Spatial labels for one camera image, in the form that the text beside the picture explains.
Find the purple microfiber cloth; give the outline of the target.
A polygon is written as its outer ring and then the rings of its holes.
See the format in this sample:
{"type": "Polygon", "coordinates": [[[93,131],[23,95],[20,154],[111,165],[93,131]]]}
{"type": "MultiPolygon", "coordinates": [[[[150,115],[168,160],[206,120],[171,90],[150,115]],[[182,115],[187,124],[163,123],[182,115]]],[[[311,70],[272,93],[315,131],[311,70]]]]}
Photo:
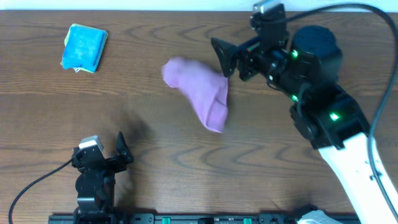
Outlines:
{"type": "Polygon", "coordinates": [[[228,79],[198,60],[171,58],[162,66],[162,78],[190,102],[209,131],[222,133],[228,118],[228,79]]]}

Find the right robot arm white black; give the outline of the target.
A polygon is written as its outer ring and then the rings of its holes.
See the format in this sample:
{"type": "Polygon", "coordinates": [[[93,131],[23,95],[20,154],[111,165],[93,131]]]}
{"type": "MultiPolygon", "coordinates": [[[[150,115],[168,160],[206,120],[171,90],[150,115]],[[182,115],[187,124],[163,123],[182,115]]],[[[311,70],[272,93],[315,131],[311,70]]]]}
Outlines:
{"type": "Polygon", "coordinates": [[[286,50],[284,26],[266,27],[236,46],[214,38],[226,77],[261,74],[292,100],[299,133],[332,168],[362,223],[396,223],[397,191],[380,160],[371,127],[357,101],[338,84],[342,53],[327,28],[306,26],[286,50]]]}

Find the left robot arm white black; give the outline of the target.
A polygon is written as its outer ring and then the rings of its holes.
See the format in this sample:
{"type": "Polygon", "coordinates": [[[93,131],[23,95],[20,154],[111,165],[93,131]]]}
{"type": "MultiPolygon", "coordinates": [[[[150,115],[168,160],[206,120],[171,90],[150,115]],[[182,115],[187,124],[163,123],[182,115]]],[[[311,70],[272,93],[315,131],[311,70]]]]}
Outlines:
{"type": "Polygon", "coordinates": [[[75,188],[82,214],[107,215],[113,212],[115,174],[127,170],[134,161],[122,132],[116,139],[117,154],[104,158],[97,135],[84,138],[73,149],[72,166],[80,172],[75,188]]]}

